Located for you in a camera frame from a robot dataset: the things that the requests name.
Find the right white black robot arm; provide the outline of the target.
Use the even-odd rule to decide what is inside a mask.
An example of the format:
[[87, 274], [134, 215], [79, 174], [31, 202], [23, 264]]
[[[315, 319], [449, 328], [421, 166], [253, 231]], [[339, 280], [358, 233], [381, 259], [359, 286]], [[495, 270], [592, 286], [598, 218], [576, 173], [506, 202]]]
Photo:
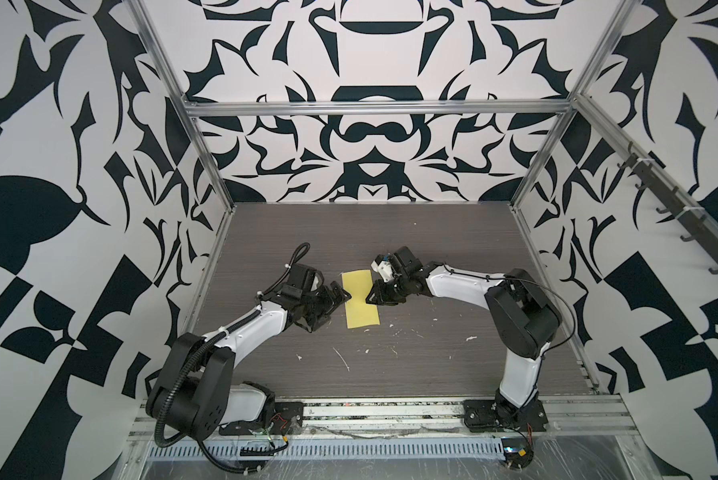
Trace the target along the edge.
[[366, 297], [368, 304], [395, 306], [417, 295], [487, 310], [506, 348], [496, 406], [517, 414], [536, 398], [542, 359], [551, 349], [562, 318], [549, 298], [551, 291], [529, 272], [513, 269], [488, 274], [456, 269], [444, 262], [424, 264], [406, 246], [377, 256], [371, 270], [379, 278]]

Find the aluminium front rail frame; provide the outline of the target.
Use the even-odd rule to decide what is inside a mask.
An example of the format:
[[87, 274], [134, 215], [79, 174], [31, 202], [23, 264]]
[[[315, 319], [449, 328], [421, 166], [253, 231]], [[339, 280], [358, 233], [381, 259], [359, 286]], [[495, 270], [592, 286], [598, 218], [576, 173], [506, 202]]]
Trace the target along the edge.
[[[325, 438], [470, 436], [482, 412], [466, 408], [465, 397], [284, 398], [265, 427], [233, 426], [250, 436], [267, 433]], [[542, 395], [540, 406], [513, 426], [489, 420], [481, 433], [493, 437], [620, 436], [638, 434], [635, 421], [617, 395]]]

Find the black wall hook rail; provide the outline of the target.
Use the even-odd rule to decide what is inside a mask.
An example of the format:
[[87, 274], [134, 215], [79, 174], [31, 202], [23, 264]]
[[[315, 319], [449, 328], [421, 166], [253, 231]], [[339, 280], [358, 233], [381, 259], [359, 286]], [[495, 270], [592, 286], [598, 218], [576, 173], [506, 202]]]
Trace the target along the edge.
[[678, 222], [686, 232], [680, 239], [685, 243], [696, 243], [714, 262], [708, 272], [718, 275], [718, 222], [711, 212], [693, 199], [659, 161], [635, 149], [632, 142], [626, 147], [616, 147], [615, 152], [622, 158], [618, 171], [626, 171], [627, 177], [636, 179], [632, 220], [637, 221], [642, 198], [653, 198], [658, 202], [655, 213], [663, 220]]

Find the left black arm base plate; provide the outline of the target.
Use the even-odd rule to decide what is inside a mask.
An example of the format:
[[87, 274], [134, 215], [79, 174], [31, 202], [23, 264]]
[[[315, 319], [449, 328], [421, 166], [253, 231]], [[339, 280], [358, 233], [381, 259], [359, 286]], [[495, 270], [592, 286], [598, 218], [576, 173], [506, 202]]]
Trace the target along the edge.
[[236, 421], [219, 428], [221, 436], [274, 435], [295, 433], [302, 426], [305, 404], [275, 401], [267, 404], [259, 417], [251, 421]]

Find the yellow square paper sheet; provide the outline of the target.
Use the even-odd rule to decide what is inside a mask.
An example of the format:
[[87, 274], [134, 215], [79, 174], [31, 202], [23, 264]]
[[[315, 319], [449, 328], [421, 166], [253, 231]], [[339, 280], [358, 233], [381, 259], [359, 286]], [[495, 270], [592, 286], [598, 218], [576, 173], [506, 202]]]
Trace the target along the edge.
[[358, 329], [379, 325], [377, 307], [366, 302], [366, 297], [373, 286], [371, 272], [369, 270], [345, 272], [341, 278], [343, 289], [351, 295], [351, 299], [345, 304], [347, 328]]

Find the small green-lit electronics box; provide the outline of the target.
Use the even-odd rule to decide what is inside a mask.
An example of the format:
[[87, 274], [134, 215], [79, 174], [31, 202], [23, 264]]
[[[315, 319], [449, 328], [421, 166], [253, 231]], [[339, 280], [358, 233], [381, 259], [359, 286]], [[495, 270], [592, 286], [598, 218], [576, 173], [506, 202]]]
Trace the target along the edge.
[[534, 450], [525, 440], [517, 437], [501, 439], [503, 465], [515, 471], [526, 469], [534, 459]]

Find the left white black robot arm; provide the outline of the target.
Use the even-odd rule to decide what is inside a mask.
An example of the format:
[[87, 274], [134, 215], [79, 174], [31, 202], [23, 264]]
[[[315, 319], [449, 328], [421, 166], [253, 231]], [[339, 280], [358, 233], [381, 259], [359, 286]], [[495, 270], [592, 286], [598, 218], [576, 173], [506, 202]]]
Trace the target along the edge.
[[203, 441], [227, 424], [265, 428], [275, 394], [251, 382], [234, 386], [235, 368], [292, 325], [316, 331], [350, 299], [338, 282], [326, 284], [319, 270], [292, 264], [242, 317], [204, 335], [181, 335], [147, 400], [146, 413], [156, 420], [156, 444], [166, 448], [185, 437]]

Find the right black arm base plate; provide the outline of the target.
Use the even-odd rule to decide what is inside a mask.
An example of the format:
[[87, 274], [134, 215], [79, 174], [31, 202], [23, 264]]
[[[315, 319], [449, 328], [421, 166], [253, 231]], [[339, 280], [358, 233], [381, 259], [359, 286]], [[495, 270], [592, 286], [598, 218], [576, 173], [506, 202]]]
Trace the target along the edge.
[[523, 407], [516, 407], [503, 398], [468, 399], [462, 402], [463, 423], [472, 433], [502, 430], [545, 432], [548, 416], [538, 397]]

